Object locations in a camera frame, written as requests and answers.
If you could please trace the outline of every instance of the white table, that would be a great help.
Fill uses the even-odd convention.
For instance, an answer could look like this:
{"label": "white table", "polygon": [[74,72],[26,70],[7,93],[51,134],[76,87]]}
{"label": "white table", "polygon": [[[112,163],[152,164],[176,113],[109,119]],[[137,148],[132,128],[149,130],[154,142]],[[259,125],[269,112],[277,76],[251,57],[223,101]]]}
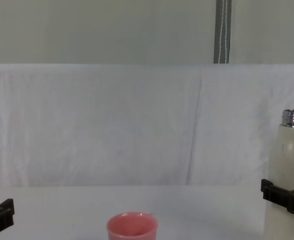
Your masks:
{"label": "white table", "polygon": [[107,240],[107,220],[141,211],[158,219],[157,240],[260,240],[265,202],[256,188],[102,186],[0,188],[14,226],[0,240]]}

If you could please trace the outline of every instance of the gray wall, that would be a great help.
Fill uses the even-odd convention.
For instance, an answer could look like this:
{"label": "gray wall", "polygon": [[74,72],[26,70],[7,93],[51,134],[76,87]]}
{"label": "gray wall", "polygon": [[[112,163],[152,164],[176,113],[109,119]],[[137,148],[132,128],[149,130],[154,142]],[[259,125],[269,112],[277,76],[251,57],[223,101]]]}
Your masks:
{"label": "gray wall", "polygon": [[0,63],[212,63],[214,0],[0,0]]}

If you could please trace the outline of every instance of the white fabric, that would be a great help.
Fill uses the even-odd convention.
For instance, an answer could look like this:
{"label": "white fabric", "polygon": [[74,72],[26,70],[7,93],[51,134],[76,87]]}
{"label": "white fabric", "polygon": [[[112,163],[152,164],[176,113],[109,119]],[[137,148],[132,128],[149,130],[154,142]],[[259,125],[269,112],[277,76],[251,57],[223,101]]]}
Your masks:
{"label": "white fabric", "polygon": [[0,0],[0,63],[210,64],[215,0]]}
{"label": "white fabric", "polygon": [[182,185],[199,67],[0,65],[0,186]]}
{"label": "white fabric", "polygon": [[294,65],[202,68],[192,184],[259,189],[282,111],[294,109]]}
{"label": "white fabric", "polygon": [[294,64],[294,0],[233,0],[229,63]]}
{"label": "white fabric", "polygon": [[13,198],[14,225],[0,240],[107,240],[116,214],[158,220],[158,240],[261,240],[265,201],[239,186],[99,186],[0,188]]}
{"label": "white fabric", "polygon": [[294,65],[0,65],[0,186],[259,189],[286,108]]}

